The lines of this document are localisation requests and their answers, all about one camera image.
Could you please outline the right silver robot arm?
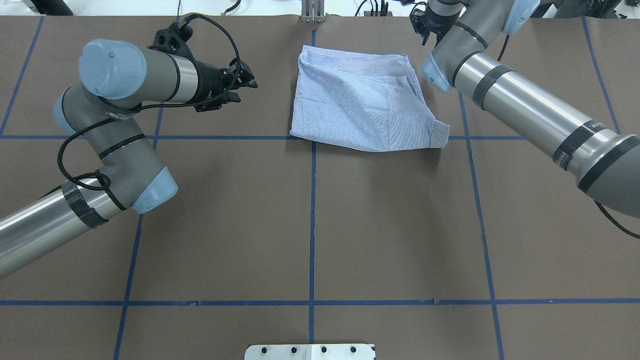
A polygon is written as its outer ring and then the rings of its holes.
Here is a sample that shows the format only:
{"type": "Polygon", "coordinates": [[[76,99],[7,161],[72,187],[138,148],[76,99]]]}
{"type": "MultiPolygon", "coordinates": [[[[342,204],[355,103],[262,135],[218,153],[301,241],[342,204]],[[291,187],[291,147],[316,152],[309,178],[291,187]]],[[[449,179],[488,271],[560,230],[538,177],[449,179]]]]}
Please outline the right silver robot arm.
{"type": "Polygon", "coordinates": [[[639,137],[621,135],[487,55],[499,34],[513,35],[532,16],[538,0],[426,0],[409,20],[424,41],[436,45],[420,68],[441,92],[457,89],[489,112],[604,207],[640,214],[639,137]]]}

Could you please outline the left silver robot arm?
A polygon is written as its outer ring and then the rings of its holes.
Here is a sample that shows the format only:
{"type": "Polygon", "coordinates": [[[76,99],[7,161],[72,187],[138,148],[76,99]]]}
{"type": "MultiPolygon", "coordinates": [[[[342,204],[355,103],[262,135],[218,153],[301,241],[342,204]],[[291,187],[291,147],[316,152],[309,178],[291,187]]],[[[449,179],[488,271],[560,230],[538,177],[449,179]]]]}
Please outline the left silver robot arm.
{"type": "Polygon", "coordinates": [[[146,214],[176,195],[178,185],[135,121],[137,114],[185,107],[216,111],[241,101],[237,89],[258,86],[225,29],[234,52],[227,67],[195,58],[187,44],[193,18],[158,30],[148,47],[111,39],[84,46],[80,82],[53,109],[68,135],[55,158],[64,182],[2,219],[2,278],[121,212],[146,214]]]}

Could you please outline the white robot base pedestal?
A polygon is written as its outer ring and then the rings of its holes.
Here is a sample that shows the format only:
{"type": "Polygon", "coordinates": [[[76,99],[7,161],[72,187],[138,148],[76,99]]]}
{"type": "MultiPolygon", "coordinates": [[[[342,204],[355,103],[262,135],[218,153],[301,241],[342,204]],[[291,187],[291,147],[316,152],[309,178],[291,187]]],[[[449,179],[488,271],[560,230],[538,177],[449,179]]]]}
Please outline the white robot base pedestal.
{"type": "Polygon", "coordinates": [[[254,344],[247,347],[245,360],[375,360],[374,344],[254,344]]]}

